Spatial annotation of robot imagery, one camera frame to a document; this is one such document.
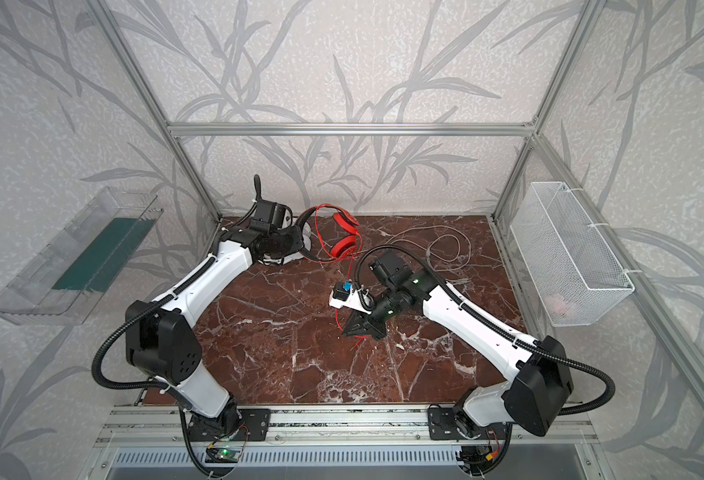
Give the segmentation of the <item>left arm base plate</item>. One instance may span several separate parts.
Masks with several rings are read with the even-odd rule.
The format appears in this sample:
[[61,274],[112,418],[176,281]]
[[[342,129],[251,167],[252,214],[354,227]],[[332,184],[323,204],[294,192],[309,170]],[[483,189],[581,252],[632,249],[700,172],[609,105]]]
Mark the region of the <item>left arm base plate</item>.
[[239,408],[237,414],[227,414],[222,419],[209,419],[192,413],[187,435],[192,442],[263,442],[269,430],[271,413],[268,408]]

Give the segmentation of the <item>red black headphones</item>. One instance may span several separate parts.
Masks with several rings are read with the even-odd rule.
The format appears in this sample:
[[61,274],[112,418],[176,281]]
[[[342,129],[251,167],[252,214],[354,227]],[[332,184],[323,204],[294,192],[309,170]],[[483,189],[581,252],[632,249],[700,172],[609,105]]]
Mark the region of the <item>red black headphones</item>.
[[[333,212],[331,219],[336,224],[338,233],[329,245],[323,238],[323,231],[319,225],[318,214],[322,210]],[[320,254],[326,254],[326,259],[319,258],[311,251],[311,247],[304,239],[304,227],[308,221],[312,222],[316,239],[320,244]],[[353,258],[361,249],[362,236],[360,222],[349,211],[342,207],[324,203],[305,210],[296,220],[299,229],[301,248],[299,252],[308,260],[319,263],[333,263]]]

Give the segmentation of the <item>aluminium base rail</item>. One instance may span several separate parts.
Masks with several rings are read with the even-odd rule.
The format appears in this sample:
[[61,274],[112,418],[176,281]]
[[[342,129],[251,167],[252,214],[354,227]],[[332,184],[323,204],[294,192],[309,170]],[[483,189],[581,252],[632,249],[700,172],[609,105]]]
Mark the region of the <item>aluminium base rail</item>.
[[[278,404],[268,405],[267,420],[252,420],[234,437],[236,445],[422,446],[438,428],[428,420],[426,404]],[[95,445],[107,447],[181,447],[178,410],[164,406],[112,409]]]

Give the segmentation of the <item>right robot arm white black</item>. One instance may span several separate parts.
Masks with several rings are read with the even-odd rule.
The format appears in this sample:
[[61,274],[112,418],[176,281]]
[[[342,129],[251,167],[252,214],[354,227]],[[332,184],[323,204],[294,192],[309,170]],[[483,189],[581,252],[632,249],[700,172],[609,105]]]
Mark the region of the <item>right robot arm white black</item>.
[[616,384],[606,372],[571,359],[554,337],[537,339],[499,320],[437,273],[424,259],[415,271],[404,261],[408,250],[379,245],[364,254],[370,270],[384,286],[372,295],[363,288],[361,272],[336,283],[329,304],[352,313],[343,327],[346,336],[381,340],[390,319],[410,310],[443,326],[482,354],[503,380],[469,390],[454,412],[463,435],[510,423],[543,437],[559,416],[598,409],[612,400]]

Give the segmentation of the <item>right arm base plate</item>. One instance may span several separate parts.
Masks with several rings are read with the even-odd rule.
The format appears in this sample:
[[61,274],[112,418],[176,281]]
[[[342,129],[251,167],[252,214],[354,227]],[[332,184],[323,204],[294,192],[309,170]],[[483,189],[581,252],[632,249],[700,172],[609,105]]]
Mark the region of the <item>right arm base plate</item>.
[[478,426],[465,414],[456,413],[452,406],[444,407],[439,404],[430,404],[426,412],[431,440],[506,441],[511,436],[511,424],[493,423],[485,427]]

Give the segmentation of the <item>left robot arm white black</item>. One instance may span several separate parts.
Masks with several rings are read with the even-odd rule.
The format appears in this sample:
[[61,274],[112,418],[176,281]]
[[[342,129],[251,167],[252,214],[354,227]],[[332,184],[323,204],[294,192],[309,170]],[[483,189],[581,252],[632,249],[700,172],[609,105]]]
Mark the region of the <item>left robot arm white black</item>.
[[[92,361],[98,385],[111,390],[156,388],[216,436],[231,436],[239,429],[236,402],[205,367],[194,327],[240,274],[255,263],[281,266],[302,259],[308,239],[304,228],[293,223],[288,206],[263,198],[259,178],[254,188],[251,208],[221,230],[197,267],[153,301],[136,301],[128,308],[125,323],[108,336]],[[103,361],[119,338],[125,340],[127,362],[148,380],[119,382],[105,376]]]

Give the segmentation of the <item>pink object in basket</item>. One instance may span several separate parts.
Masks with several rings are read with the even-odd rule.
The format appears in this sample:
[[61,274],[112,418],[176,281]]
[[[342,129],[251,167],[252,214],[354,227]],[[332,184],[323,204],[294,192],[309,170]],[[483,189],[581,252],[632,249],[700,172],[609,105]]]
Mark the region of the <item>pink object in basket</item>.
[[560,294],[551,295],[546,300],[552,315],[567,317],[572,308],[571,302]]

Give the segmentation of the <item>white headphones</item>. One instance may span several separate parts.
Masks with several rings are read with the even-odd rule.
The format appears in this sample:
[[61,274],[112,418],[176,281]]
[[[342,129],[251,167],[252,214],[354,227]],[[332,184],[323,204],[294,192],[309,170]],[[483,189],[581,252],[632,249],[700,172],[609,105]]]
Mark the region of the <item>white headphones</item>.
[[288,228],[272,234],[264,247],[264,259],[283,265],[301,260],[309,235],[298,228]]

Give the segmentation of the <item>clear plastic wall tray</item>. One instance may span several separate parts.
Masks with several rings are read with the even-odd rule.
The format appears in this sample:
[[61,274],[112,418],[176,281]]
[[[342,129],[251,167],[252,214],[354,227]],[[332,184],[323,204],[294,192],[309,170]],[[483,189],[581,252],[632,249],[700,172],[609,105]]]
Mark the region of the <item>clear plastic wall tray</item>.
[[156,194],[103,188],[0,292],[0,318],[84,323],[162,214]]

